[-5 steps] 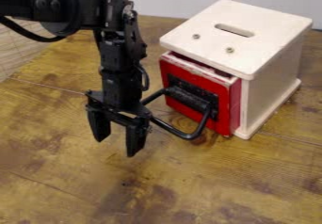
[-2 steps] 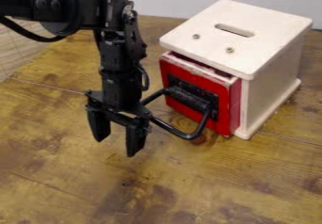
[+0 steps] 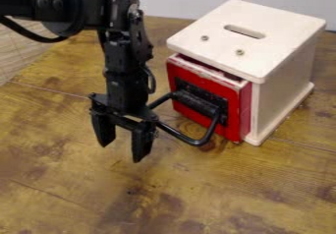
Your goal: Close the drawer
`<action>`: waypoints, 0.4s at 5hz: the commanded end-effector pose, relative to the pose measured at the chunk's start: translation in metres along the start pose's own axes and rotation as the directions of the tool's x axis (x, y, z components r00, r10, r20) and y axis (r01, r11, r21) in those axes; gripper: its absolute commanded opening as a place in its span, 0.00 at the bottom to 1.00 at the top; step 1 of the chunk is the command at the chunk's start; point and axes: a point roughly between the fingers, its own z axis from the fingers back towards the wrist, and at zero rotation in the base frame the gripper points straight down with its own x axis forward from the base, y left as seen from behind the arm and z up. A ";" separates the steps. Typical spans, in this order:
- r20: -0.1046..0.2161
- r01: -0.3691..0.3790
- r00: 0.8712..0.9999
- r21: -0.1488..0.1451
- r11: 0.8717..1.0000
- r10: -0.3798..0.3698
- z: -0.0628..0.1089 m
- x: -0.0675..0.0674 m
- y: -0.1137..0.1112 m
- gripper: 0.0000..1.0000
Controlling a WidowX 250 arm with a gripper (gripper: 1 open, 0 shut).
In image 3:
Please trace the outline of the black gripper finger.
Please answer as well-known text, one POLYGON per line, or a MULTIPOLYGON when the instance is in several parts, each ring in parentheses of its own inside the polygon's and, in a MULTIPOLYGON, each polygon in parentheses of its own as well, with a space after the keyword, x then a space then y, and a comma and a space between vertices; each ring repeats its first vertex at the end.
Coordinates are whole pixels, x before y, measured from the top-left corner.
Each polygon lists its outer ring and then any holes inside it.
POLYGON ((139 163, 151 153, 157 136, 157 126, 151 122, 141 122, 131 133, 133 161, 139 163))
POLYGON ((117 139, 117 125, 111 116, 97 110, 91 110, 91 119, 99 144, 106 147, 117 139))

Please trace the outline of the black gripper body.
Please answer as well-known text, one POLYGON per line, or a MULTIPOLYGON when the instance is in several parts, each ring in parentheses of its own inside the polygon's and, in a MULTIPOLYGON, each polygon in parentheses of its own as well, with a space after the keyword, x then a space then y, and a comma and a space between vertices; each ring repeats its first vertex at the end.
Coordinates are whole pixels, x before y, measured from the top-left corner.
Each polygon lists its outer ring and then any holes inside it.
POLYGON ((147 68, 141 67, 129 73, 106 70, 107 92, 93 93, 91 116, 95 130, 154 130, 158 115, 147 106, 149 96, 157 85, 147 68))

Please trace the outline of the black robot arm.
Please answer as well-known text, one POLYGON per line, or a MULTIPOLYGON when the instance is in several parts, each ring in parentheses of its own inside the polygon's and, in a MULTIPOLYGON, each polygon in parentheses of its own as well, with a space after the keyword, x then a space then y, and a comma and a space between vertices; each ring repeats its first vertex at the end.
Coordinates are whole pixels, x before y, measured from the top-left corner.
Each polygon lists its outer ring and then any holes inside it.
POLYGON ((85 29, 98 32, 106 55, 107 92, 90 95, 98 141, 117 139, 117 127, 131 131, 133 160, 151 153, 158 115, 147 106, 157 81, 147 67, 153 44, 138 0, 0 0, 0 24, 22 36, 57 43, 85 29))

